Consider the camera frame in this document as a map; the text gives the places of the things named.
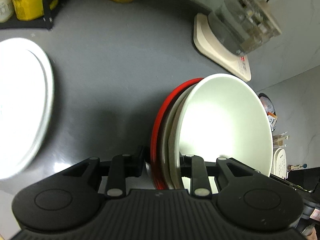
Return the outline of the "red and black bowl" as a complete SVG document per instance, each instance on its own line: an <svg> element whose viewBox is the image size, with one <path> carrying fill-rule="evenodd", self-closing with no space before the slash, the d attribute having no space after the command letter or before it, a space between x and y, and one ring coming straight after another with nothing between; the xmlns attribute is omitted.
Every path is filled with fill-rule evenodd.
<svg viewBox="0 0 320 240"><path fill-rule="evenodd" d="M170 177L168 139L172 129L173 119L183 98L201 77L185 81L176 87L163 101L153 124L150 141L151 176L158 190L174 189Z"/></svg>

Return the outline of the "white plate Bakery print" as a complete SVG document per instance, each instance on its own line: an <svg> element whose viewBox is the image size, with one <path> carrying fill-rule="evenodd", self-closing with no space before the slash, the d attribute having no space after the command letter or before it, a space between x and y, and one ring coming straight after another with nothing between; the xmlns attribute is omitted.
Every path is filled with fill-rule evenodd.
<svg viewBox="0 0 320 240"><path fill-rule="evenodd" d="M23 171L37 155L52 116L52 65L26 38L1 42L1 179Z"/></svg>

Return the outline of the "white air fryer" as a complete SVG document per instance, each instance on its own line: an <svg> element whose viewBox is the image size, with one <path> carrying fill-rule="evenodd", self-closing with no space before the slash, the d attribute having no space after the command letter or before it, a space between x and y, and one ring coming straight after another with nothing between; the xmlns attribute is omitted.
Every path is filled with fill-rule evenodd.
<svg viewBox="0 0 320 240"><path fill-rule="evenodd" d="M271 173L281 179L287 177L286 152L283 148L278 148L273 154Z"/></svg>

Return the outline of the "brown pot with packets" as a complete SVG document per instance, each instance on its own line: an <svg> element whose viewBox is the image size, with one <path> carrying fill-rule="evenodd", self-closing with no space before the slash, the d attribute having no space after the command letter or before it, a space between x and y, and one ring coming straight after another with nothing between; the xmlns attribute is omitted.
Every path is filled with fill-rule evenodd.
<svg viewBox="0 0 320 240"><path fill-rule="evenodd" d="M265 112L268 117L268 121L270 123L271 131L273 132L276 129L276 123L278 120L275 107L274 107L272 101L270 100L270 98L266 94L260 93L258 95L258 98L260 99L261 103L263 104L263 107L264 107Z"/></svg>

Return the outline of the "cream kettle base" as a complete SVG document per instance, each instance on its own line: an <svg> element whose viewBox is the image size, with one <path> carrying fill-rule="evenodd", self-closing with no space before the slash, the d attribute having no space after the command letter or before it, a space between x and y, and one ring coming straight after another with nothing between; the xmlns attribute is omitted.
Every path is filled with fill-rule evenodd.
<svg viewBox="0 0 320 240"><path fill-rule="evenodd" d="M234 55L215 37L208 16L198 13L194 18L193 41L198 51L245 82L251 81L248 56Z"/></svg>

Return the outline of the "glass electric kettle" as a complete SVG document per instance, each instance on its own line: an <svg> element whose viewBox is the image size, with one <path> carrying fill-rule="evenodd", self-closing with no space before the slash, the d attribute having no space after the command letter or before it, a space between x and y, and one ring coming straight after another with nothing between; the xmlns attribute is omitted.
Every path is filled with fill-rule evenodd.
<svg viewBox="0 0 320 240"><path fill-rule="evenodd" d="M264 0L224 0L208 15L211 31L232 54L244 56L281 34Z"/></svg>

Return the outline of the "white cap seasoning jar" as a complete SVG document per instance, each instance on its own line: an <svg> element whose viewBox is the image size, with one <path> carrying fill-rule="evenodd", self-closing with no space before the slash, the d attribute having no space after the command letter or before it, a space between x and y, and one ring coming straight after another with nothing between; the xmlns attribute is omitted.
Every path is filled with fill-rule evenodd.
<svg viewBox="0 0 320 240"><path fill-rule="evenodd" d="M14 12L15 9L12 0L0 0L0 23L7 22Z"/></svg>

